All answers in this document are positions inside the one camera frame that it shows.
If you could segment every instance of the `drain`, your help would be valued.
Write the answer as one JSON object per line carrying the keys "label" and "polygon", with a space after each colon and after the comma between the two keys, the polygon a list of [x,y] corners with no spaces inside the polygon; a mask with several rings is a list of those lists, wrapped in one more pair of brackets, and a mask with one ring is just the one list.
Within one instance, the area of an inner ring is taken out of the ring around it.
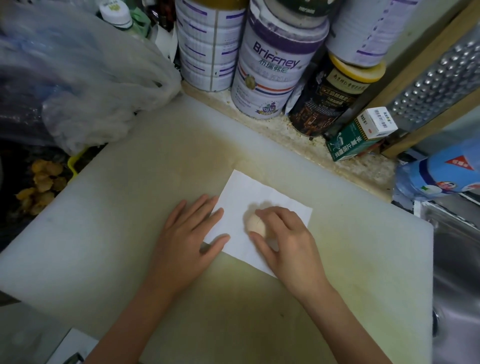
{"label": "drain", "polygon": [[435,312],[435,309],[432,310],[432,336],[436,338],[438,336],[438,324],[440,321],[440,316],[438,316],[438,313]]}

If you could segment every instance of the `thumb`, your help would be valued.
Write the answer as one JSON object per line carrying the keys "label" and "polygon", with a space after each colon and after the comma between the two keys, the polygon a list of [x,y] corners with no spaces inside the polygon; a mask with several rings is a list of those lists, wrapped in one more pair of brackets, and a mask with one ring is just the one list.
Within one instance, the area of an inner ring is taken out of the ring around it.
{"label": "thumb", "polygon": [[206,266],[209,266],[215,257],[220,254],[223,247],[230,240],[230,235],[225,234],[219,236],[213,243],[210,244],[210,249],[204,254],[203,260],[205,261]]}
{"label": "thumb", "polygon": [[256,232],[249,232],[250,239],[253,241],[258,250],[262,253],[268,266],[271,270],[275,269],[276,265],[276,252],[270,248],[265,239]]}

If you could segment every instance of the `red triangle logo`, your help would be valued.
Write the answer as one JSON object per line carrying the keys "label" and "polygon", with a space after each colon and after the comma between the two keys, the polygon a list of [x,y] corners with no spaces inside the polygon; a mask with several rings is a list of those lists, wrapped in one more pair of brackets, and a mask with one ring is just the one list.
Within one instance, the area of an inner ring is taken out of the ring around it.
{"label": "red triangle logo", "polygon": [[448,160],[447,162],[445,163],[449,163],[449,164],[454,164],[456,166],[459,166],[459,167],[463,167],[463,168],[466,168],[468,170],[474,170],[470,164],[467,162],[467,160],[465,159],[464,156],[459,156],[459,157],[456,157],[456,158],[453,158],[451,160]]}

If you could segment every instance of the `blue plastic bottle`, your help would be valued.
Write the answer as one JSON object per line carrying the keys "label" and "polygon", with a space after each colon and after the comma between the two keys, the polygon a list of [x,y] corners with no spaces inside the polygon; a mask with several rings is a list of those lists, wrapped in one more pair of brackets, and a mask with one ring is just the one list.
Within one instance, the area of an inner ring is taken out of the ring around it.
{"label": "blue plastic bottle", "polygon": [[480,188],[480,135],[399,166],[395,187],[419,201]]}

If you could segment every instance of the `hand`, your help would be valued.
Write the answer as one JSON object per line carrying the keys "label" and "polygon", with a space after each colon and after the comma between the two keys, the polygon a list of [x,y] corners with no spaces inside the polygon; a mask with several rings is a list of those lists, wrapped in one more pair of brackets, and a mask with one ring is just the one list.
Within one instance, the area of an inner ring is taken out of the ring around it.
{"label": "hand", "polygon": [[315,239],[295,212],[275,206],[255,213],[275,234],[278,252],[270,248],[260,234],[250,232],[250,238],[270,269],[301,304],[333,289]]}
{"label": "hand", "polygon": [[223,209],[209,216],[218,197],[202,195],[185,210],[187,202],[181,201],[168,217],[153,252],[145,283],[171,298],[192,283],[230,240],[229,235],[219,237],[206,253],[200,245],[207,233],[220,221]]}

